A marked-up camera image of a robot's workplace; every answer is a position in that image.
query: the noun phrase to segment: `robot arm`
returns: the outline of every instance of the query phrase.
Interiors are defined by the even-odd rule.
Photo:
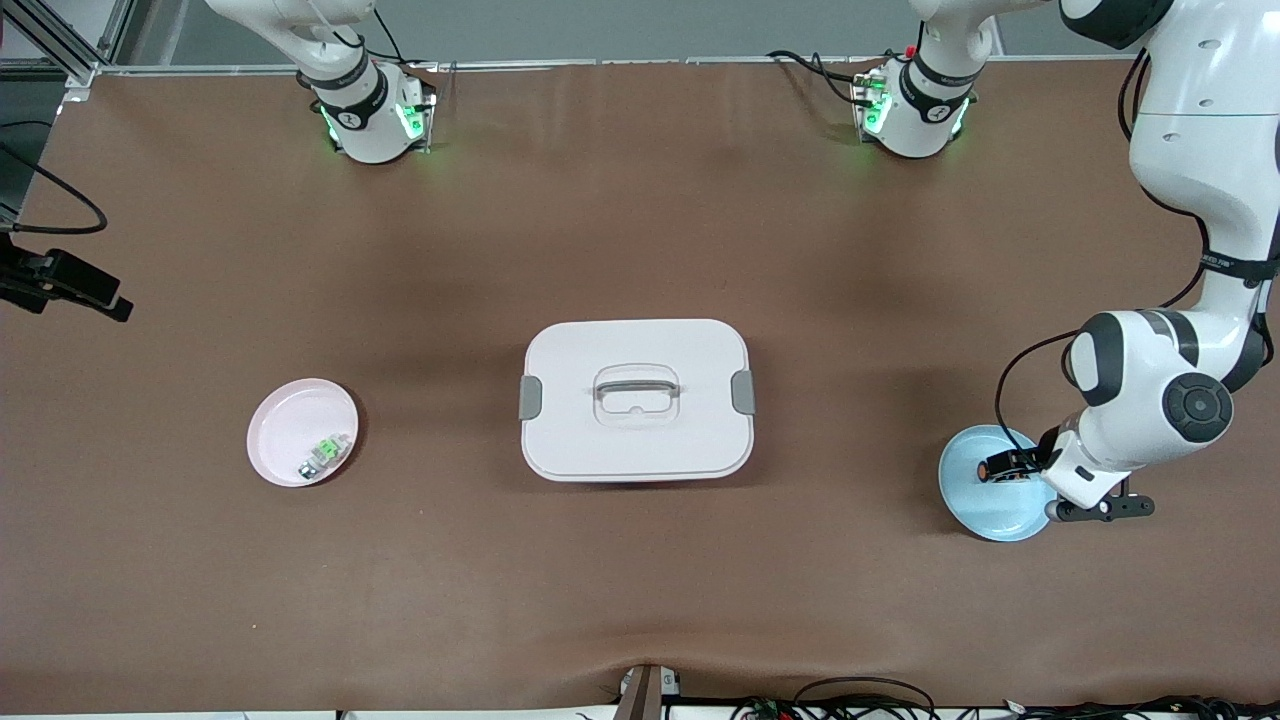
[[[387,163],[429,141],[435,95],[370,58],[349,27],[374,0],[206,0],[284,53],[320,99],[334,143],[360,163]]]
[[[1280,0],[1233,0],[1229,9],[1216,0],[1062,0],[1061,9],[1073,29],[1116,47],[1148,36],[1152,78],[1129,164],[1153,197],[1199,217],[1208,232],[1199,301],[1089,319],[1069,361],[1087,407],[1046,433],[1032,454],[1038,468],[1014,451],[979,470],[992,479],[1039,470],[1066,500],[1051,515],[1073,519],[1134,470],[1222,437],[1231,393],[1265,361],[1280,266]]]
[[[868,73],[856,110],[868,138],[906,158],[942,150],[960,129],[973,83],[996,44],[995,15],[1047,0],[910,0],[920,40],[910,58],[893,56]]]

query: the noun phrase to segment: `gray latch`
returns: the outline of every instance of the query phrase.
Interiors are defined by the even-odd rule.
[[[755,386],[751,382],[751,370],[739,370],[728,380],[730,396],[733,398],[733,410],[742,415],[755,415]]]
[[[520,378],[520,419],[532,420],[543,413],[543,380],[534,375]]]

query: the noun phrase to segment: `round plate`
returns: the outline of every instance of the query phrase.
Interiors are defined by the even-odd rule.
[[[333,468],[305,479],[298,466],[311,456],[317,442],[346,434],[355,445],[358,430],[360,418],[351,395],[329,380],[307,378],[266,396],[248,421],[244,446],[259,475],[278,486],[298,488],[328,478],[351,457],[348,452]]]
[[[1012,430],[1027,450],[1036,443]],[[1057,493],[1039,475],[1025,480],[983,483],[978,464],[987,457],[1011,450],[1000,425],[974,425],[951,438],[938,460],[938,487],[951,514],[974,534],[998,542],[1027,539],[1048,525],[1044,506],[1057,500]]]

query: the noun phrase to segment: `brown table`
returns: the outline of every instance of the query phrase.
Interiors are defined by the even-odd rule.
[[[924,161],[859,145],[778,67],[462,74],[435,151],[387,167],[332,154],[288,77],[100,78],[46,163],[111,225],[59,245],[137,310],[4,310],[0,711],[593,703],[640,661],[690,693],[1280,693],[1280,374],[1220,443],[1135,477],[1149,520],[1006,546],[938,497],[1014,352],[1194,266],[1194,227],[1129,174],[1124,69],[996,64]],[[82,215],[42,186],[24,220]],[[538,478],[525,345],[641,316],[742,333],[751,460]],[[366,439],[282,489],[244,428],[302,377],[349,387]],[[1032,434],[1080,405],[1052,351],[1007,393]]]

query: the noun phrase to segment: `blue plate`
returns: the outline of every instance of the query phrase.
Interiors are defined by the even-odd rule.
[[[1024,448],[1036,447],[1023,433],[1012,434]],[[1000,425],[974,425],[951,438],[938,460],[938,487],[951,514],[974,534],[998,542],[1027,539],[1043,530],[1048,525],[1044,506],[1057,500],[1039,475],[1006,483],[978,480],[979,462],[1011,448]]]

